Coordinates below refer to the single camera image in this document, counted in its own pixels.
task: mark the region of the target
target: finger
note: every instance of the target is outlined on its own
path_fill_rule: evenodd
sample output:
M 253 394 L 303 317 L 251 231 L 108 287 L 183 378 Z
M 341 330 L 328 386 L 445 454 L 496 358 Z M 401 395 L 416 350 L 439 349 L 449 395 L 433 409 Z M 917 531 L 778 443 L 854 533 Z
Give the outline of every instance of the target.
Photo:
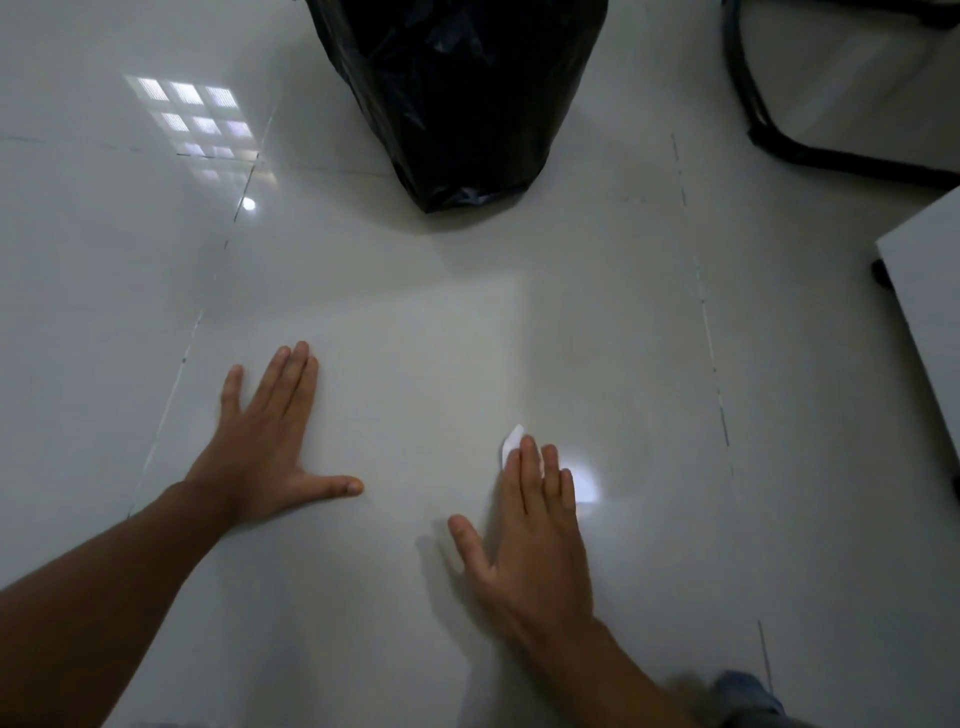
M 354 497 L 364 492 L 363 481 L 352 475 L 314 475 L 301 471 L 286 484 L 283 508 L 297 508 L 315 500 Z
M 313 400 L 317 394 L 317 375 L 320 373 L 320 362 L 316 356 L 311 356 L 303 366 L 300 382 L 290 400 L 290 406 L 285 415 L 290 425 L 299 432 L 306 429 L 306 421 L 310 419 L 310 410 L 313 409 Z
M 490 559 L 487 558 L 487 552 L 483 549 L 483 542 L 480 540 L 477 529 L 465 516 L 450 516 L 446 525 L 450 529 L 450 535 L 453 537 L 453 543 L 457 547 L 460 558 L 464 560 L 467 576 L 475 583 L 490 582 L 493 577 L 493 567 L 490 565 Z
M 560 503 L 560 454 L 556 446 L 543 446 L 543 498 L 548 511 L 562 508 Z
M 290 347 L 280 347 L 276 350 L 274 358 L 271 359 L 270 364 L 267 365 L 267 371 L 263 373 L 263 378 L 260 379 L 260 386 L 256 388 L 256 394 L 253 395 L 250 403 L 250 410 L 258 412 L 267 406 L 267 402 L 270 401 L 270 395 L 274 392 L 276 382 L 280 379 L 280 375 L 283 374 L 283 367 L 286 366 L 289 358 Z
M 500 519 L 504 522 L 523 518 L 523 495 L 520 494 L 520 451 L 511 450 L 507 466 L 500 474 Z
M 573 489 L 573 473 L 567 468 L 560 471 L 560 502 L 564 509 L 577 512 L 577 494 Z
M 546 513 L 543 500 L 543 476 L 540 475 L 540 451 L 537 441 L 530 435 L 520 440 L 520 492 L 523 493 L 523 507 L 528 516 L 542 516 Z
M 274 392 L 270 395 L 270 401 L 267 403 L 267 411 L 272 412 L 278 417 L 282 417 L 290 406 L 290 400 L 300 384 L 300 376 L 303 374 L 303 367 L 306 366 L 306 360 L 310 356 L 310 347 L 305 341 L 298 341 L 294 347 L 294 352 L 287 359 L 287 365 L 283 368 L 283 374 L 276 382 Z
M 240 414 L 240 387 L 243 384 L 243 367 L 234 364 L 227 372 L 224 388 L 220 391 L 220 423 Z

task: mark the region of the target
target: white tile floor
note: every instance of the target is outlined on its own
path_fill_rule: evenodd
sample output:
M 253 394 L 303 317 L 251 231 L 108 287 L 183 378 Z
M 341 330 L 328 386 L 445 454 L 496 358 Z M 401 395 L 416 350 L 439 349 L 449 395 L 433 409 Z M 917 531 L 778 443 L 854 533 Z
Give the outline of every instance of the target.
M 761 38 L 793 22 L 763 12 Z M 298 338 L 324 364 L 307 464 L 368 484 L 220 544 L 112 723 L 555 723 L 439 528 L 484 518 L 523 422 L 592 486 L 598 610 L 655 678 L 766 680 L 761 622 L 796 716 L 949 724 L 955 456 L 867 274 L 935 197 L 754 149 L 718 20 L 614 0 L 530 191 L 426 218 L 302 2 L 0 8 L 0 578 L 182 477 L 228 366 Z M 879 32 L 852 27 L 820 47 Z

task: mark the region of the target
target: trash bag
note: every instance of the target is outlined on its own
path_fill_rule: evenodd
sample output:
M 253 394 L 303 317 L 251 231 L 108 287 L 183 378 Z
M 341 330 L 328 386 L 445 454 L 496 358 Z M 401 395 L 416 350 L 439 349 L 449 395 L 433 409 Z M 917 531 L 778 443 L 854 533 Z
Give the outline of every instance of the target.
M 530 186 L 607 15 L 607 0 L 306 2 L 425 212 Z

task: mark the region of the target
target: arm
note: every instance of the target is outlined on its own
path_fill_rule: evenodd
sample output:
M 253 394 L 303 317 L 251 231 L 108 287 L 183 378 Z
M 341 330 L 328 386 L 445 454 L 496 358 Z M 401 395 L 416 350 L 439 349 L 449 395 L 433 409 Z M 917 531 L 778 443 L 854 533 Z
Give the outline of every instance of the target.
M 143 659 L 183 581 L 238 523 L 363 484 L 298 466 L 319 364 L 281 348 L 240 409 L 222 394 L 213 440 L 182 483 L 140 513 L 0 592 L 0 726 L 98 726 Z
M 532 437 L 507 460 L 498 494 L 502 538 L 491 563 L 463 516 L 449 521 L 467 576 L 494 627 L 517 645 L 585 728 L 692 728 L 593 616 L 573 477 Z

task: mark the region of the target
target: black chair base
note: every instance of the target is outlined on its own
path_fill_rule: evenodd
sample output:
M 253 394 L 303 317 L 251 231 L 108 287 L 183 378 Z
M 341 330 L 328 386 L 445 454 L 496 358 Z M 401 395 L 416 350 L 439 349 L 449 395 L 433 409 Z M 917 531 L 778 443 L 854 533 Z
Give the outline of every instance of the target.
M 826 0 L 836 5 L 853 6 L 912 15 L 931 28 L 947 30 L 960 25 L 960 4 L 934 4 L 923 0 Z M 725 0 L 723 18 L 724 56 L 733 88 L 747 114 L 747 135 L 760 149 L 792 164 L 846 172 L 888 182 L 903 182 L 935 189 L 951 190 L 960 186 L 960 174 L 920 164 L 865 157 L 850 152 L 810 147 L 790 138 L 774 123 L 756 87 L 747 65 L 740 33 L 742 0 Z

